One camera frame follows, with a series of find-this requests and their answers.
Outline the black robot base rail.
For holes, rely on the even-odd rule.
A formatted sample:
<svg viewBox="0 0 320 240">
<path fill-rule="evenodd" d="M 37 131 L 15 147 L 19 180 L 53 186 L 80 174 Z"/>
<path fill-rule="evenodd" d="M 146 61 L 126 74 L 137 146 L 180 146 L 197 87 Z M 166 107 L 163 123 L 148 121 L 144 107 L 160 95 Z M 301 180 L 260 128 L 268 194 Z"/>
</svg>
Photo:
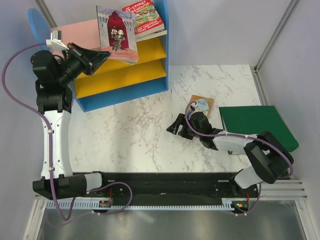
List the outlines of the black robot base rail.
<svg viewBox="0 0 320 240">
<path fill-rule="evenodd" d="M 242 189 L 232 181 L 233 172 L 102 172 L 102 185 L 115 185 L 104 190 L 86 193 L 82 190 L 76 197 L 112 197 L 132 200 L 221 200 L 254 199 L 258 196 L 257 185 Z"/>
</svg>

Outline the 13-Storey Treehouse red book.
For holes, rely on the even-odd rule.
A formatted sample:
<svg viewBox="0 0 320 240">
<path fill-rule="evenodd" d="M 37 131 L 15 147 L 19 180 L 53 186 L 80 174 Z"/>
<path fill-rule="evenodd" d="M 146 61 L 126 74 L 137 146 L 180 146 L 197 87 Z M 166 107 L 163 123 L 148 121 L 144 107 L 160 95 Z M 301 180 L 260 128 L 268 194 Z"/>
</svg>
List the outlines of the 13-Storey Treehouse red book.
<svg viewBox="0 0 320 240">
<path fill-rule="evenodd" d="M 140 38 L 165 29 L 164 22 L 151 0 L 141 0 L 122 8 L 132 13 L 135 36 Z"/>
</svg>

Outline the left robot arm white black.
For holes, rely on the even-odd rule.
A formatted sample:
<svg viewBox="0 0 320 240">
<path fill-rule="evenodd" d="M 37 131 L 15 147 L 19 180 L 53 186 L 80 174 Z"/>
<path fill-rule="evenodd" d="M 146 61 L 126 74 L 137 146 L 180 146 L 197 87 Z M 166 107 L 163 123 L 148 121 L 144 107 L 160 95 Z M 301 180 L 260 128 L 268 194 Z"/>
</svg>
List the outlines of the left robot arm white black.
<svg viewBox="0 0 320 240">
<path fill-rule="evenodd" d="M 93 75 L 111 55 L 108 51 L 85 49 L 73 42 L 55 55 L 41 50 L 30 62 L 36 75 L 37 113 L 44 133 L 44 159 L 40 179 L 32 183 L 37 194 L 49 199 L 83 197 L 92 191 L 99 197 L 110 191 L 101 173 L 74 174 L 69 154 L 69 126 L 73 92 L 69 84 L 80 74 Z"/>
</svg>

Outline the Hamlet picture book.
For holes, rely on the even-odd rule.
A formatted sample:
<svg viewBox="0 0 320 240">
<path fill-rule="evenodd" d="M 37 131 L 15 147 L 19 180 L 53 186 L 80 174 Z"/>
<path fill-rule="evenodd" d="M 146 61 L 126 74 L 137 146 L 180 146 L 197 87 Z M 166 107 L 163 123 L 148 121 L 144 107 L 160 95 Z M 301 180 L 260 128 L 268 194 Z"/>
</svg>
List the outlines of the Hamlet picture book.
<svg viewBox="0 0 320 240">
<path fill-rule="evenodd" d="M 133 14 L 96 6 L 101 50 L 110 52 L 111 60 L 135 64 L 139 60 Z"/>
</svg>

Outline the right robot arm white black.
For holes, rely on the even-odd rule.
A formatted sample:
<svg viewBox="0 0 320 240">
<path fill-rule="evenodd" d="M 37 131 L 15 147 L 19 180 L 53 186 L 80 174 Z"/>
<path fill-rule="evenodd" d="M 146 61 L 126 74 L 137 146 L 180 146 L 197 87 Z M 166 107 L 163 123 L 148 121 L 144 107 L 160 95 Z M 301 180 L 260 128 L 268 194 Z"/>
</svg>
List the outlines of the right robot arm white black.
<svg viewBox="0 0 320 240">
<path fill-rule="evenodd" d="M 262 182 L 274 184 L 293 175 L 291 154 L 269 131 L 252 135 L 227 132 L 212 127 L 200 111 L 191 115 L 180 113 L 166 131 L 189 140 L 198 138 L 207 149 L 247 156 L 250 166 L 236 173 L 229 184 L 229 191 L 235 197 L 242 196 L 252 185 Z"/>
</svg>

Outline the Othello tan picture book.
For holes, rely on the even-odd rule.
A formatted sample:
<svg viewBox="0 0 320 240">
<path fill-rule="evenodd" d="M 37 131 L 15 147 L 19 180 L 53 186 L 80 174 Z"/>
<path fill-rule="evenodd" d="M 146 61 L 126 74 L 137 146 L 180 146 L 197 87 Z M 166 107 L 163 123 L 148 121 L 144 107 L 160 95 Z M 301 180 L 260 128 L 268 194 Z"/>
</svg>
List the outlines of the Othello tan picture book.
<svg viewBox="0 0 320 240">
<path fill-rule="evenodd" d="M 203 112 L 203 114 L 209 118 L 213 109 L 214 99 L 209 97 L 203 97 L 199 95 L 192 95 L 190 98 L 191 106 L 195 106 L 196 110 L 192 111 L 189 107 L 187 116 L 190 117 L 193 112 Z"/>
</svg>

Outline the Nineteen Eighty-Four blue book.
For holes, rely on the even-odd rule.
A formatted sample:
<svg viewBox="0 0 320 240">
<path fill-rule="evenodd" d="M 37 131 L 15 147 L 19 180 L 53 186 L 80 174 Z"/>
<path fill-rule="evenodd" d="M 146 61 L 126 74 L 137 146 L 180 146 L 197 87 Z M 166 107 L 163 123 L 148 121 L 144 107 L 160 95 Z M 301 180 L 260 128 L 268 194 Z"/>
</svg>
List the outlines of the Nineteen Eighty-Four blue book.
<svg viewBox="0 0 320 240">
<path fill-rule="evenodd" d="M 157 37 L 160 37 L 160 36 L 164 36 L 164 35 L 167 34 L 167 32 L 168 31 L 165 29 L 165 30 L 161 30 L 161 31 L 158 31 L 158 32 L 155 32 L 155 33 L 148 34 L 148 35 L 136 37 L 135 40 L 136 40 L 136 42 L 141 42 L 141 41 L 157 38 Z"/>
</svg>

